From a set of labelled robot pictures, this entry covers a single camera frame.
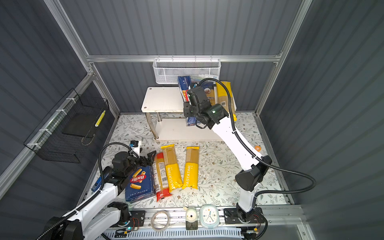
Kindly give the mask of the dark blue spaghetti bag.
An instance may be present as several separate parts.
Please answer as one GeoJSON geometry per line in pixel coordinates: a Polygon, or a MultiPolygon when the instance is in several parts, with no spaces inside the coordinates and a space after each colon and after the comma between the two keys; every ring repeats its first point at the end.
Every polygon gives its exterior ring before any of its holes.
{"type": "Polygon", "coordinates": [[[216,104],[216,97],[215,97],[216,83],[212,81],[205,81],[200,86],[204,89],[204,92],[208,100],[210,101],[210,104],[214,106],[216,104]]]}

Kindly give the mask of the yellow spaghetti bag with barcode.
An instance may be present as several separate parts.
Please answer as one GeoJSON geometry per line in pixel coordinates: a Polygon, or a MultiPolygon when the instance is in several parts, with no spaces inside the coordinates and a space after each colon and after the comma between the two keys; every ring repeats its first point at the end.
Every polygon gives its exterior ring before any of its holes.
{"type": "Polygon", "coordinates": [[[237,116],[235,114],[236,113],[235,101],[234,101],[234,97],[233,97],[231,83],[227,82],[227,81],[222,81],[222,83],[228,89],[231,98],[228,97],[226,90],[220,84],[217,84],[218,103],[220,105],[222,105],[222,107],[229,113],[228,103],[229,103],[229,100],[231,100],[231,109],[232,109],[232,112],[233,112],[234,121],[236,122],[237,121],[237,116]]]}

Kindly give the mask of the blue Barilla spaghetti box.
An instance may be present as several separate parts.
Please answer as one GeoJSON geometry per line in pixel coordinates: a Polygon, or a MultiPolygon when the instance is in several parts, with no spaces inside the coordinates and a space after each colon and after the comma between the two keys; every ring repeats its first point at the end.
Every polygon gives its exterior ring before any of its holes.
{"type": "MultiPolygon", "coordinates": [[[[189,103],[189,97],[187,96],[187,91],[189,90],[189,86],[191,84],[190,76],[178,76],[178,86],[179,90],[182,94],[184,103],[189,103]]],[[[186,117],[186,125],[187,127],[196,126],[197,120],[195,117],[186,117]]]]}

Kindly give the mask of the yellow Pastatime spaghetti bag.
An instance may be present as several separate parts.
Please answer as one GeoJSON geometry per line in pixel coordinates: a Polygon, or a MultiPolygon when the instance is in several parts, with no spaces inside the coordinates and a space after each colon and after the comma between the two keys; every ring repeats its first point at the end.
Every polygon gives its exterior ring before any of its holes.
{"type": "Polygon", "coordinates": [[[172,192],[183,186],[175,145],[162,146],[161,149],[164,155],[169,191],[172,192]]]}
{"type": "Polygon", "coordinates": [[[198,189],[200,147],[187,147],[184,183],[182,189],[198,189]]]}

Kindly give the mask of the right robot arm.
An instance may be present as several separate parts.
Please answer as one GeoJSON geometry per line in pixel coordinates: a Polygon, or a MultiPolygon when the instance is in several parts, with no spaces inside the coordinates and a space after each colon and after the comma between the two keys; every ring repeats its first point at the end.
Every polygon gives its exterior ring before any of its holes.
{"type": "Polygon", "coordinates": [[[268,156],[262,156],[246,140],[235,125],[232,102],[228,102],[225,108],[221,104],[211,105],[202,87],[205,82],[216,82],[225,90],[227,97],[231,96],[228,88],[223,82],[205,78],[201,80],[196,87],[187,91],[188,102],[184,103],[184,115],[186,117],[195,117],[201,122],[200,129],[209,128],[217,134],[222,141],[229,147],[236,159],[240,163],[242,170],[235,176],[237,184],[240,186],[240,198],[237,203],[237,217],[242,223],[250,220],[258,214],[256,200],[257,197],[264,194],[296,194],[312,190],[317,182],[312,176],[280,168],[272,165],[272,160],[268,156]],[[311,181],[308,187],[298,190],[278,191],[263,190],[258,191],[257,186],[262,182],[268,169],[274,169],[280,172],[296,175],[311,181]]]}

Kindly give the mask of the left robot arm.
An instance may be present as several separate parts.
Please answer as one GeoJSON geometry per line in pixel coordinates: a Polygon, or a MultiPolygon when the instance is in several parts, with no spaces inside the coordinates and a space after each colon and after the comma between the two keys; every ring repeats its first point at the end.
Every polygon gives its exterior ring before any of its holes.
{"type": "Polygon", "coordinates": [[[51,218],[39,240],[95,240],[113,225],[126,225],[132,219],[128,205],[114,199],[129,185],[130,175],[152,166],[157,152],[141,156],[137,141],[120,146],[127,150],[115,154],[110,171],[104,171],[98,161],[101,185],[95,192],[62,217],[51,218]]]}

